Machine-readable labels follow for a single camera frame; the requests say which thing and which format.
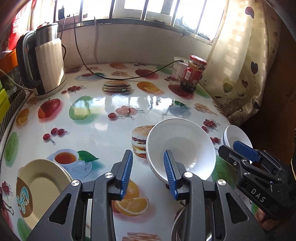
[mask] electric kettle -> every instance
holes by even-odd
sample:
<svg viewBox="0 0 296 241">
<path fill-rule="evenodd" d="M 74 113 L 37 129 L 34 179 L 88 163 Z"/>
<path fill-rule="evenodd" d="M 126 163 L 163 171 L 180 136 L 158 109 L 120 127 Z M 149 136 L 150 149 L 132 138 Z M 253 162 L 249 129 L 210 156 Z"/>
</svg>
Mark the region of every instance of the electric kettle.
<svg viewBox="0 0 296 241">
<path fill-rule="evenodd" d="M 17 62 L 25 87 L 39 99 L 49 97 L 66 84 L 58 23 L 24 34 L 17 42 Z"/>
</svg>

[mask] window sill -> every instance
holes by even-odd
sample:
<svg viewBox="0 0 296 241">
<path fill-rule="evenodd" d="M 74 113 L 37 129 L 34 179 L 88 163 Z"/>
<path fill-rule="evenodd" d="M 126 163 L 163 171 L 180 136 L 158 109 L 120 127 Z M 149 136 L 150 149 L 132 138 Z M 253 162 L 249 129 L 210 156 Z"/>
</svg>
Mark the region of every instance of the window sill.
<svg viewBox="0 0 296 241">
<path fill-rule="evenodd" d="M 63 19 L 59 20 L 59 31 L 62 30 L 63 26 Z M 150 26 L 150 27 L 155 27 L 155 28 L 161 28 L 169 31 L 173 31 L 179 34 L 185 34 L 185 36 L 192 37 L 196 40 L 199 40 L 201 42 L 204 42 L 208 45 L 212 45 L 213 43 L 207 39 L 204 39 L 201 36 L 195 35 L 191 32 L 172 27 L 163 23 L 156 23 L 156 22 L 151 22 L 151 21 L 143 21 L 143 20 L 138 20 L 138 19 L 128 19 L 128 18 L 108 18 L 108 19 L 97 19 L 96 24 L 110 24 L 110 23 L 123 23 L 123 24 L 136 24 L 136 25 L 144 25 L 144 26 Z M 87 21 L 82 21 L 82 22 L 76 22 L 76 27 L 82 27 L 82 26 L 89 26 L 89 25 L 94 25 L 94 20 L 87 20 Z M 72 29 L 74 28 L 74 21 L 73 18 L 68 18 L 66 19 L 65 22 L 65 27 L 64 30 L 67 29 Z"/>
</svg>

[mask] striped basket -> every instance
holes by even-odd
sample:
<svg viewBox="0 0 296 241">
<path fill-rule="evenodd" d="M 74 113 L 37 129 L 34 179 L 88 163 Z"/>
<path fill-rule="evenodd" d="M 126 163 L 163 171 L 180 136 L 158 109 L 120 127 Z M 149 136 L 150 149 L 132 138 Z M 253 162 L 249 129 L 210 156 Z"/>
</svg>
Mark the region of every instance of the striped basket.
<svg viewBox="0 0 296 241">
<path fill-rule="evenodd" d="M 0 123 L 0 141 L 2 140 L 4 132 L 9 124 L 12 116 L 14 115 L 14 113 L 16 112 L 16 110 L 18 109 L 18 107 L 20 106 L 20 104 L 22 103 L 22 101 L 25 97 L 26 97 L 25 91 L 21 90 L 19 92 L 19 94 L 17 95 L 17 97 L 15 98 L 15 100 L 12 102 L 12 104 L 9 107 L 8 111 L 6 112 L 5 116 L 3 117 L 3 119 Z"/>
</svg>

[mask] silver bolt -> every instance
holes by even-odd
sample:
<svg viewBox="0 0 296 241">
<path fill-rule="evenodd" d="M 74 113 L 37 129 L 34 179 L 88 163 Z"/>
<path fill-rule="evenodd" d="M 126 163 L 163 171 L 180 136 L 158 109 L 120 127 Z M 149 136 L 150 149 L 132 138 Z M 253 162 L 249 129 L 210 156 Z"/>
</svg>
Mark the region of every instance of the silver bolt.
<svg viewBox="0 0 296 241">
<path fill-rule="evenodd" d="M 219 179 L 218 184 L 221 185 L 221 186 L 224 186 L 224 185 L 226 185 L 226 181 L 223 180 L 223 179 Z"/>
<path fill-rule="evenodd" d="M 193 174 L 191 172 L 185 172 L 184 176 L 187 178 L 191 178 L 191 177 L 193 177 Z"/>
<path fill-rule="evenodd" d="M 105 173 L 105 178 L 112 178 L 114 174 L 112 172 Z"/>
<path fill-rule="evenodd" d="M 79 180 L 73 180 L 72 182 L 71 182 L 71 185 L 72 186 L 78 186 L 79 185 Z"/>
</svg>

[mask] small white bowl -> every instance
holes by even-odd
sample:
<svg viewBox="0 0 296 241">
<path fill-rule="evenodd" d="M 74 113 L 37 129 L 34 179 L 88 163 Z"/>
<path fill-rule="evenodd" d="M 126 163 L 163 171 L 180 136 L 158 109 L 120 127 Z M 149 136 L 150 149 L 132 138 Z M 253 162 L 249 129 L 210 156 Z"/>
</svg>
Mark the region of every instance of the small white bowl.
<svg viewBox="0 0 296 241">
<path fill-rule="evenodd" d="M 222 136 L 222 143 L 233 149 L 233 143 L 236 141 L 241 141 L 242 143 L 252 147 L 252 143 L 248 136 L 242 131 L 242 129 L 237 126 L 228 126 Z"/>
<path fill-rule="evenodd" d="M 168 179 L 163 164 L 163 154 L 171 150 L 175 161 L 184 164 L 187 171 L 206 180 L 216 163 L 214 145 L 197 124 L 182 119 L 169 118 L 157 123 L 149 132 L 146 154 L 149 166 L 163 182 Z"/>
</svg>

